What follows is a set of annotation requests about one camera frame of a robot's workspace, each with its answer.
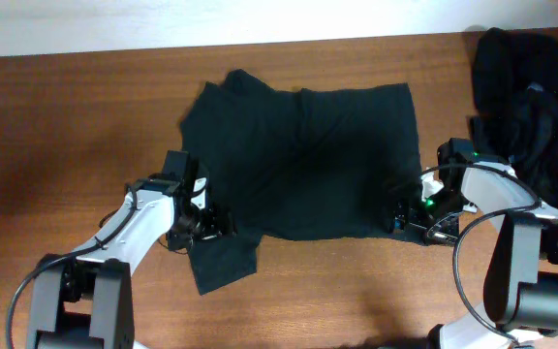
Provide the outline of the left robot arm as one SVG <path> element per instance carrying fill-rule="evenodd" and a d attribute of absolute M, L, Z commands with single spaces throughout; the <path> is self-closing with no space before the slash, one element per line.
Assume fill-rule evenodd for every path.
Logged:
<path fill-rule="evenodd" d="M 89 240 L 66 254 L 47 254 L 26 278 L 32 304 L 29 348 L 139 348 L 132 276 L 160 239 L 191 254 L 235 235 L 230 212 L 210 197 L 208 168 L 171 150 L 158 173 L 126 185 L 120 208 Z"/>

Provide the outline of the black t-shirt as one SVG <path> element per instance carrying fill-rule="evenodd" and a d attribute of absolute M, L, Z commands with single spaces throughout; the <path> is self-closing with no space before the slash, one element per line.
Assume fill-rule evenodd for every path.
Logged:
<path fill-rule="evenodd" d="M 420 193 L 407 83 L 281 91 L 234 70 L 204 86 L 180 132 L 236 226 L 232 237 L 192 246 L 201 294 L 255 273 L 265 236 L 393 238 L 397 203 Z"/>

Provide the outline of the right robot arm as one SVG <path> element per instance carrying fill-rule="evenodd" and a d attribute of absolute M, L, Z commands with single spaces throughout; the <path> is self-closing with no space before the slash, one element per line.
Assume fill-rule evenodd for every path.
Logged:
<path fill-rule="evenodd" d="M 558 209 L 541 199 L 503 158 L 468 140 L 439 146 L 438 164 L 391 188 L 395 233 L 452 247 L 452 274 L 466 315 L 435 326 L 425 348 L 532 348 L 558 336 Z M 471 305 L 460 276 L 465 238 L 483 222 L 498 237 Z"/>

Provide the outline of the pile of black clothes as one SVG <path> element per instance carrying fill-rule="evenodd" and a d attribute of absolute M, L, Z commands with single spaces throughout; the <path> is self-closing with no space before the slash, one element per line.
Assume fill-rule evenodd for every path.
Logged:
<path fill-rule="evenodd" d="M 471 74 L 476 148 L 507 160 L 558 208 L 558 41 L 492 27 L 477 42 Z"/>

